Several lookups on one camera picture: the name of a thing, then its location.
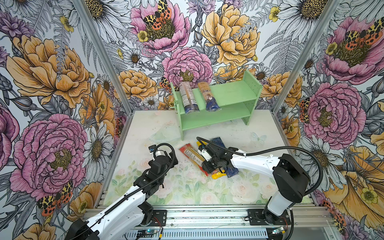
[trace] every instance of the floral tablecloth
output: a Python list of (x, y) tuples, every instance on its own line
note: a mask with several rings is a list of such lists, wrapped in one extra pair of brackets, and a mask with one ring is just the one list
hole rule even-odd
[[(109, 184), (104, 200), (110, 205), (122, 196), (135, 179), (149, 168), (151, 156), (148, 147), (156, 132), (177, 127), (175, 111), (136, 111), (123, 150)], [(171, 169), (164, 179), (164, 188), (148, 199), (152, 205), (238, 205), (265, 204), (277, 191), (274, 179), (241, 169), (236, 176), (212, 179), (194, 166), (179, 148), (191, 143), (197, 149), (196, 137), (206, 139), (221, 137), (227, 147), (237, 147), (247, 152), (256, 152), (284, 142), (268, 110), (255, 110), (249, 126), (241, 119), (200, 127), (185, 132), (185, 140), (169, 140), (176, 151), (179, 164)], [(285, 150), (272, 152), (275, 156), (287, 153)], [(303, 202), (311, 202), (305, 197)]]

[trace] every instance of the red wire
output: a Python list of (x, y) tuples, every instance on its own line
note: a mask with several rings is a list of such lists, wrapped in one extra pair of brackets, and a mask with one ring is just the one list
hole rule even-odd
[(286, 229), (288, 229), (288, 223), (287, 223), (287, 221), (286, 221), (285, 218), (283, 218), (283, 217), (282, 217), (282, 219), (283, 219), (284, 222), (285, 222), (285, 227), (286, 227)]
[(160, 221), (156, 218), (156, 217), (153, 217), (155, 220), (156, 220), (156, 222), (157, 222), (157, 224), (159, 225), (159, 227), (160, 228), (163, 228), (162, 226), (161, 226), (161, 224), (160, 224)]

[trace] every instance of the mint green wooden shelf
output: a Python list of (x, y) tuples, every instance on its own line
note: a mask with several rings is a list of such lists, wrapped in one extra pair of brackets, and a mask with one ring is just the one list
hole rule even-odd
[(256, 107), (257, 100), (263, 86), (248, 71), (244, 72), (242, 81), (225, 84), (211, 85), (212, 94), (221, 110), (208, 112), (205, 109), (205, 100), (199, 88), (192, 89), (200, 112), (185, 114), (180, 92), (176, 92), (171, 83), (172, 93), (175, 97), (175, 109), (179, 120), (181, 139), (184, 140), (183, 132), (189, 129), (208, 126), (211, 124), (226, 122), (241, 118), (248, 125), (249, 119)]

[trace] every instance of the blue pasta package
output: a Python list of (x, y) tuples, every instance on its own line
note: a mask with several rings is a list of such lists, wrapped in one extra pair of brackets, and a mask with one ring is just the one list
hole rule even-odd
[[(224, 145), (224, 143), (220, 137), (212, 138), (210, 141), (216, 143), (217, 145), (225, 147), (225, 145)], [(239, 170), (235, 167), (225, 167), (224, 171), (225, 171), (225, 174), (227, 175), (227, 177), (233, 177), (234, 175), (239, 174)]]

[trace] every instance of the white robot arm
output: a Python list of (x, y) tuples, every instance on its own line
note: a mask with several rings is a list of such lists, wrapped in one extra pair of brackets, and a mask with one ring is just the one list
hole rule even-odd
[[(281, 157), (247, 154), (236, 148), (226, 149), (205, 139), (199, 137), (197, 139), (202, 143), (199, 152), (206, 159), (202, 165), (203, 170), (211, 173), (218, 168), (223, 172), (225, 167), (235, 167), (252, 170), (275, 179), (278, 191), (269, 199), (262, 214), (255, 216), (269, 224), (274, 224), (285, 209), (301, 202), (303, 196), (316, 189), (322, 179), (323, 169), (315, 157), (313, 158), (319, 166), (319, 180), (306, 191), (309, 175), (288, 154), (283, 154)], [(162, 145), (171, 148), (170, 157), (165, 151), (157, 150)], [(65, 240), (115, 240), (128, 229), (150, 223), (153, 207), (146, 202), (146, 199), (159, 189), (166, 172), (178, 161), (174, 149), (169, 144), (153, 145), (149, 149), (154, 157), (154, 160), (149, 162), (151, 168), (143, 172), (124, 196), (104, 211), (86, 222), (76, 220), (69, 228)]]
[[(170, 156), (165, 151), (157, 150), (162, 145), (171, 148)], [(151, 222), (153, 207), (146, 200), (159, 189), (166, 172), (178, 161), (169, 144), (153, 145), (149, 150), (153, 155), (153, 160), (148, 163), (151, 168), (145, 170), (133, 186), (108, 208), (86, 222), (76, 220), (70, 226), (65, 240), (116, 240), (127, 230)]]
[(295, 203), (300, 203), (305, 195), (316, 189), (320, 184), (318, 180), (314, 187), (306, 191), (310, 177), (296, 160), (288, 154), (283, 154), (281, 157), (247, 154), (236, 148), (226, 149), (205, 139), (199, 137), (197, 139), (202, 144), (199, 147), (199, 153), (205, 158), (202, 168), (208, 173), (213, 172), (215, 169), (223, 172), (225, 167), (235, 167), (252, 170), (275, 179), (278, 191), (269, 199), (262, 214), (257, 216), (259, 220), (264, 220), (269, 224), (274, 224), (284, 210), (292, 207)]

